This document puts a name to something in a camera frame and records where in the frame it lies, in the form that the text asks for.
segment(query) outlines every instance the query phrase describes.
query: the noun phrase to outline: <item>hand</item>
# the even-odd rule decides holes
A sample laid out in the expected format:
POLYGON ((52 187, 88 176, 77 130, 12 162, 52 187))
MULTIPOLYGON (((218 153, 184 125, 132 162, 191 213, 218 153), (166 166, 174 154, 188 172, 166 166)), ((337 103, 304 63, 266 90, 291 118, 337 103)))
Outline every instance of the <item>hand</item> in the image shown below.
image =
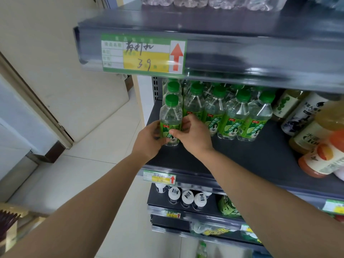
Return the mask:
POLYGON ((169 132, 196 158, 207 150, 214 150, 208 127, 194 114, 183 117, 182 130, 170 129, 169 132))
POLYGON ((160 121, 154 121, 145 126, 139 132, 132 148, 132 154, 142 156, 145 162, 148 162, 157 155, 162 145, 170 141, 169 138, 159 138, 160 136, 160 121))

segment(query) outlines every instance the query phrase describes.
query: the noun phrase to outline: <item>forearm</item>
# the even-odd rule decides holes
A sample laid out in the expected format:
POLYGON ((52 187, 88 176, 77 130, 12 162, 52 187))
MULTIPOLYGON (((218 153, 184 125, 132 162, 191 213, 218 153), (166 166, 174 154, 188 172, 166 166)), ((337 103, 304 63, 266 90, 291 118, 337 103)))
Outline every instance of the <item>forearm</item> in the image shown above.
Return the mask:
POLYGON ((344 253, 344 228, 327 214, 217 151, 204 152, 199 159, 274 257, 344 253))
POLYGON ((93 258, 133 179, 146 161, 139 155, 129 155, 120 161, 107 174, 58 208, 4 258, 93 258))

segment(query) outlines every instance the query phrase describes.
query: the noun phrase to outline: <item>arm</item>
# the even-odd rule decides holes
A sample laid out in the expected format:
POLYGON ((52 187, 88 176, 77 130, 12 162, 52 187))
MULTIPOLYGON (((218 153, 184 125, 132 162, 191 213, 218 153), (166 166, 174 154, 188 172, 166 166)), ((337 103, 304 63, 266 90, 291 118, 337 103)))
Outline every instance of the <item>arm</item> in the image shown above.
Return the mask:
POLYGON ((158 125, 155 121, 141 130, 129 156, 58 208, 3 258, 94 258, 137 172, 169 140, 154 139, 158 125))
POLYGON ((170 133, 209 169, 274 257, 344 254, 344 227, 340 223, 215 151, 208 128, 197 117, 186 116, 183 130, 170 133))

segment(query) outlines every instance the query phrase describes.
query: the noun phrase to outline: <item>red arrow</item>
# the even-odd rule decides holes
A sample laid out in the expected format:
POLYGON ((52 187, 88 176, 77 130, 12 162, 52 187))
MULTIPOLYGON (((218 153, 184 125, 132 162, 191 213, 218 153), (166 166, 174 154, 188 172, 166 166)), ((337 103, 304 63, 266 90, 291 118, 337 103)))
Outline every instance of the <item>red arrow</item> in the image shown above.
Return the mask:
POLYGON ((170 181, 171 181, 171 184, 173 185, 173 182, 174 182, 174 176, 172 176, 172 177, 170 178, 170 181))
POLYGON ((174 65, 173 65, 173 70, 178 71, 178 64, 179 64, 179 57, 183 56, 183 52, 180 49, 179 43, 174 47, 173 51, 171 52, 171 55, 174 57, 174 65))

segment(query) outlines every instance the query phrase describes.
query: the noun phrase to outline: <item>store shelf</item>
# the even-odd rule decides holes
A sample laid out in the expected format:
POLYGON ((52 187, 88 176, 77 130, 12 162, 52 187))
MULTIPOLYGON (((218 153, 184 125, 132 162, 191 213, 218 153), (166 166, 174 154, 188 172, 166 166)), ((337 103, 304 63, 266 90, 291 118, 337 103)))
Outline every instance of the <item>store shelf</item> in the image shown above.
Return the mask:
POLYGON ((199 221, 207 225, 223 226, 228 229, 240 230, 245 221, 239 217, 238 219, 228 218, 221 214, 217 208, 216 195, 212 194, 207 199, 207 204, 200 211, 194 208, 184 208, 181 203, 171 204, 169 202, 168 191, 165 193, 158 193, 155 184, 152 183, 147 204, 148 213, 158 216, 166 216, 167 211, 180 213, 181 220, 185 221, 199 221))
MULTIPOLYGON (((148 123, 159 119, 161 105, 160 100, 155 102, 148 123)), ((333 174, 319 179, 304 173, 297 164, 300 155, 289 147, 288 139, 277 123, 269 121, 254 142, 225 141, 217 136, 212 141, 217 151, 317 208, 323 208, 326 199, 344 200, 343 181, 333 174)), ((224 193, 209 170, 182 143, 162 147, 144 169, 175 174, 177 186, 194 185, 195 189, 224 193)))
POLYGON ((74 34, 86 69, 103 70, 101 34, 162 37, 187 40, 184 78, 344 93, 343 14, 303 0, 288 0, 276 13, 136 0, 99 11, 74 34))
POLYGON ((243 239, 239 231, 233 232, 233 233, 222 234, 219 236, 205 236, 205 235, 191 233, 189 224, 188 222, 185 223, 185 221, 153 215, 151 218, 151 222, 152 222, 152 230, 155 232, 174 233, 182 237, 193 237, 193 238, 197 238, 197 239, 200 239, 206 242, 211 242, 211 243, 220 243, 220 244, 226 244, 226 245, 234 245, 234 246, 238 246, 242 248, 249 248, 257 252, 261 252, 263 254, 269 253, 263 245, 250 243, 246 241, 245 239, 243 239))

